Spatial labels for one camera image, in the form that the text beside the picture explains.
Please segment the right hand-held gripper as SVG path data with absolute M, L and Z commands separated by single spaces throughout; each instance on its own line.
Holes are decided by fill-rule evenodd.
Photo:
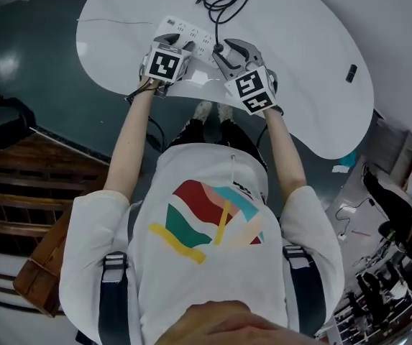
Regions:
M 214 61 L 226 78 L 224 85 L 233 99 L 250 115 L 276 106 L 277 81 L 274 72 L 268 72 L 261 52 L 244 40 L 231 38 L 225 39 L 225 43 L 245 61 L 243 65 L 232 65 L 220 52 L 214 50 Z

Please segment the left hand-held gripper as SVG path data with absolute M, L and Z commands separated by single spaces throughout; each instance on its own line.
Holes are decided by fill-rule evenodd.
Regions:
M 166 97 L 169 87 L 180 81 L 188 69 L 195 42 L 187 41 L 183 46 L 177 47 L 179 37 L 179 34 L 173 33 L 155 37 L 140 64 L 140 77 L 148 77 L 149 84 L 153 81 L 160 82 L 156 96 Z

